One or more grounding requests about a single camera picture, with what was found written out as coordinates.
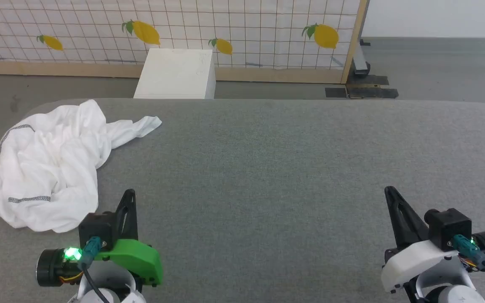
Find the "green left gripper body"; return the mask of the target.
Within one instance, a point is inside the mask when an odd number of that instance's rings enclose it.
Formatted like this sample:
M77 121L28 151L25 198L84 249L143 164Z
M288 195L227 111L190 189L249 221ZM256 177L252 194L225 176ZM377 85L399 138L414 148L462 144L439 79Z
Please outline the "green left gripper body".
M100 251L96 261L111 261L130 272L136 285L156 287L163 284L160 254L136 239L119 239L113 249Z

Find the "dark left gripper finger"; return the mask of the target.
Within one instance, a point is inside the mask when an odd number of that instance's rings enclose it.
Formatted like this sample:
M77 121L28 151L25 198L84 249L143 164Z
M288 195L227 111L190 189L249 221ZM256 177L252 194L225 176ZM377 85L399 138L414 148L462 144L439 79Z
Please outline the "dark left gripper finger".
M128 213L129 193L126 190L120 199L119 205L116 208L116 228L117 236L120 239L125 230L125 221Z
M127 239L138 240L136 192L129 189L127 193L129 198L127 201L126 236Z

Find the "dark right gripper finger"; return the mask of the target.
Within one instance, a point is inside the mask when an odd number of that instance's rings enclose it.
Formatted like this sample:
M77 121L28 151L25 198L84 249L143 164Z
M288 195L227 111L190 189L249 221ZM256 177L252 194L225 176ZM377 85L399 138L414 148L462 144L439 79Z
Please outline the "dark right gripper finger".
M385 187L384 194L397 249L404 249L405 241L408 239L405 235L406 222L402 212L404 209L404 199L395 187Z
M410 204L404 199L403 215L406 222L405 235L406 246L410 246L413 243L418 243L424 240L428 240L429 228L423 219L412 209Z

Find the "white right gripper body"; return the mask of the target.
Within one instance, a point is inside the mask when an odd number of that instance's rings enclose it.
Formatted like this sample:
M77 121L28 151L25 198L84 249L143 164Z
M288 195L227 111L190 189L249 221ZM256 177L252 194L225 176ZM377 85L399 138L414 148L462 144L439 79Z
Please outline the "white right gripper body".
M381 271L381 283L386 292L406 288L411 280L416 294L443 284L466 285L466 270L458 251L442 251L431 241L414 243L393 255Z

